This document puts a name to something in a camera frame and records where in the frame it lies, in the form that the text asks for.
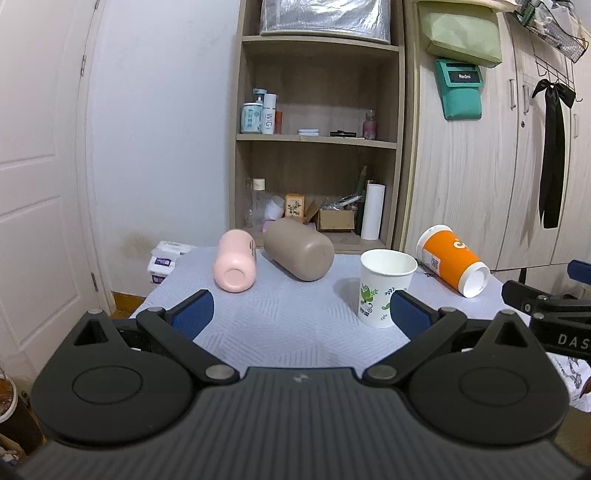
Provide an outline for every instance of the teal bag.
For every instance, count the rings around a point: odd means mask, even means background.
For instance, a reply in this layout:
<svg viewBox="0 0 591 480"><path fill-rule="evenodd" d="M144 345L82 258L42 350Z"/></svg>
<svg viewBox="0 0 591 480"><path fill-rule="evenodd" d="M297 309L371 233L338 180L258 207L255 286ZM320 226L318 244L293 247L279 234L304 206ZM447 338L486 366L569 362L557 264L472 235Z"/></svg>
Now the teal bag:
<svg viewBox="0 0 591 480"><path fill-rule="evenodd" d="M470 120L482 117L479 88L484 87L484 80L477 65L437 59L435 75L445 120Z"/></svg>

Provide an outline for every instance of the pink bottle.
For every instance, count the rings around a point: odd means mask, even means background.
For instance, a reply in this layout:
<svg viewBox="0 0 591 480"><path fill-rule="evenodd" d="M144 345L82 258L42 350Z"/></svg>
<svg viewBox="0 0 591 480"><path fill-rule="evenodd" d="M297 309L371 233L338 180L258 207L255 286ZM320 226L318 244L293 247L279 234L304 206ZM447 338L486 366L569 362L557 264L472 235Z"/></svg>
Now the pink bottle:
<svg viewBox="0 0 591 480"><path fill-rule="evenodd" d="M256 279L256 244L244 230L230 230L217 245L213 278L232 293L248 290Z"/></svg>

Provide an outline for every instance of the white cup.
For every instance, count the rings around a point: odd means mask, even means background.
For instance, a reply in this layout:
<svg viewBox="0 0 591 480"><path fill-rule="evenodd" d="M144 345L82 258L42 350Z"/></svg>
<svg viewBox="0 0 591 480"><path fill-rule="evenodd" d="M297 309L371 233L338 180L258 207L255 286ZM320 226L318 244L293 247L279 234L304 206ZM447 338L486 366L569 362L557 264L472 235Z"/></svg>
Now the white cup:
<svg viewBox="0 0 591 480"><path fill-rule="evenodd" d="M279 220L283 212L285 212L285 200L275 195L265 205L265 220Z"/></svg>
<svg viewBox="0 0 591 480"><path fill-rule="evenodd" d="M369 250L361 255L361 285L357 316L366 325L388 328L390 298L395 290L408 291L417 261L396 250Z"/></svg>

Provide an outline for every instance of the wire basket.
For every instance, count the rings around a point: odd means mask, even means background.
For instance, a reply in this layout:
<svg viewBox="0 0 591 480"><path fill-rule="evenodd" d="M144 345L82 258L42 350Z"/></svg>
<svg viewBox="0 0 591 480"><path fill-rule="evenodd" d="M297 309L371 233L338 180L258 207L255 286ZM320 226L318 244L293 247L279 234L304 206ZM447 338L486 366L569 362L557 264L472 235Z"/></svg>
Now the wire basket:
<svg viewBox="0 0 591 480"><path fill-rule="evenodd" d="M530 0L517 0L519 7L514 15L517 21L531 32L554 47L565 57L576 62L587 51L589 42L584 38L577 38L566 33L556 21L552 12L544 4L535 7ZM536 20L535 11L540 12L544 18L550 19L548 23L540 25Z"/></svg>

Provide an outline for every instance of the white wall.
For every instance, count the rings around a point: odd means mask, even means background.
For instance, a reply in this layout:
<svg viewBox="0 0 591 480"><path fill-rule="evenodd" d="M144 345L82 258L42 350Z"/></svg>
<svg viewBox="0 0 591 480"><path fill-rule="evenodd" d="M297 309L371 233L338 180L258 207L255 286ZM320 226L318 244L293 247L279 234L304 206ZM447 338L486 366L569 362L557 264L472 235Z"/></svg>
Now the white wall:
<svg viewBox="0 0 591 480"><path fill-rule="evenodd" d="M576 0L573 3L583 26L591 31L591 2L589 0Z"/></svg>
<svg viewBox="0 0 591 480"><path fill-rule="evenodd" d="M216 245L228 227L239 0L104 0L90 71L89 183L107 288L146 296L160 240Z"/></svg>

